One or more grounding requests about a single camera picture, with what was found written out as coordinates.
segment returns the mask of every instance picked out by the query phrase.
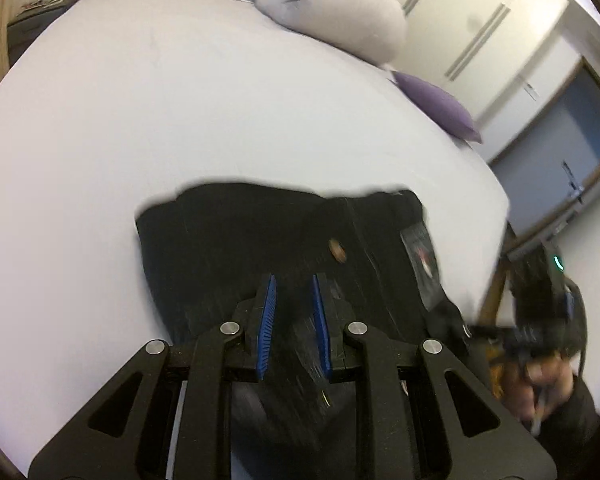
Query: black cloth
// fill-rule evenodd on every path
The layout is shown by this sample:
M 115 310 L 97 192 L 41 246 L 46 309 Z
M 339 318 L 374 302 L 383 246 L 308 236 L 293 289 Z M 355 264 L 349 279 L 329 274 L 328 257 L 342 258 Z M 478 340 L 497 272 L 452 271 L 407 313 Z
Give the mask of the black cloth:
M 542 423 L 538 437 L 554 459 L 558 478 L 564 478 L 578 465 L 585 444 L 599 426 L 600 416 L 587 385 L 574 377 L 571 397 Z
M 230 320 L 263 273 L 276 275 L 269 370 L 259 384 L 236 384 L 232 400 L 232 447 L 255 479 L 354 476 L 354 386 L 329 384 L 320 372 L 308 301 L 316 272 L 327 274 L 332 292 L 359 320 L 413 344 L 435 336 L 488 384 L 484 356 L 463 352 L 458 309 L 441 287 L 423 286 L 423 272 L 437 277 L 438 271 L 422 205 L 411 191 L 327 199 L 205 184 L 150 206 L 136 225 L 152 297 L 176 344 Z M 405 241 L 412 239 L 420 244 L 416 254 L 430 250 L 426 264 L 413 259 Z M 334 254 L 334 246 L 342 251 Z M 562 424 L 578 423 L 571 410 L 563 412 Z M 560 433 L 554 427 L 560 422 L 548 421 L 543 436 Z M 569 435 L 569 449 L 576 449 L 589 431 Z M 561 460 L 567 447 L 542 442 Z
M 265 272 L 282 290 L 326 272 L 360 320 L 417 344 L 426 310 L 400 232 L 422 221 L 408 190 L 326 199 L 236 183 L 187 189 L 146 209 L 136 225 L 147 282 L 175 343 L 228 320 Z

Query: metal screw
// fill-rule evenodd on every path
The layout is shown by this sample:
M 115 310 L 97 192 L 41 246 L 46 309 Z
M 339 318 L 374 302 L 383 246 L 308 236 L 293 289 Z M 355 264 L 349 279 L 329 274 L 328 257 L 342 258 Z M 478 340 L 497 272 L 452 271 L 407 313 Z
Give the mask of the metal screw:
M 164 350 L 164 342 L 159 339 L 154 339 L 153 341 L 149 341 L 144 349 L 148 354 L 156 355 L 161 353 Z
M 366 325 L 361 321 L 354 321 L 353 323 L 349 323 L 349 326 L 347 328 L 349 329 L 349 332 L 355 335 L 363 335 L 364 333 L 366 333 Z
M 240 330 L 240 325 L 238 325 L 235 321 L 227 321 L 226 323 L 222 323 L 220 326 L 220 332 L 225 335 L 237 334 L 238 330 Z
M 423 344 L 425 352 L 430 354 L 439 354 L 442 352 L 442 343 L 440 341 L 436 341 L 435 339 L 427 339 Z

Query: pillow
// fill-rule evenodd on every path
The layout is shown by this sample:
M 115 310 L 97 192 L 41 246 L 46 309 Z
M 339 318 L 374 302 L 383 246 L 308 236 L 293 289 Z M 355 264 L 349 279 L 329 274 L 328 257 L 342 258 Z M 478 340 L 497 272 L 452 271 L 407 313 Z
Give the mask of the pillow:
M 402 72 L 394 72 L 394 79 L 402 93 L 449 135 L 482 144 L 471 114 L 451 94 Z

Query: mattress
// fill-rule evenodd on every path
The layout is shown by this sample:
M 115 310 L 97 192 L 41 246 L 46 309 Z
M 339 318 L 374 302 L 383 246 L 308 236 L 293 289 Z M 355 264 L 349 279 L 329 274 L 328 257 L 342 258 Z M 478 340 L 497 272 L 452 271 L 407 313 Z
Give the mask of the mattress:
M 26 472 L 166 338 L 134 216 L 210 180 L 409 187 L 447 295 L 475 315 L 507 199 L 383 70 L 238 0 L 81 0 L 0 84 L 0 446 Z

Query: person's hand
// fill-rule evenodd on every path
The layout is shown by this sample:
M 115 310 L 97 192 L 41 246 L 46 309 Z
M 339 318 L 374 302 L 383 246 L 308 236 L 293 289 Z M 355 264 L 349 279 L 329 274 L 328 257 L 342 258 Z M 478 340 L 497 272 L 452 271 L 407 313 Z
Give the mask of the person's hand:
M 518 420 L 532 420 L 536 410 L 545 420 L 571 397 L 573 372 L 568 361 L 559 357 L 533 361 L 526 366 L 526 373 L 528 377 L 520 373 L 518 364 L 507 363 L 502 375 L 502 403 Z M 544 408 L 534 402 L 533 385 L 546 388 Z

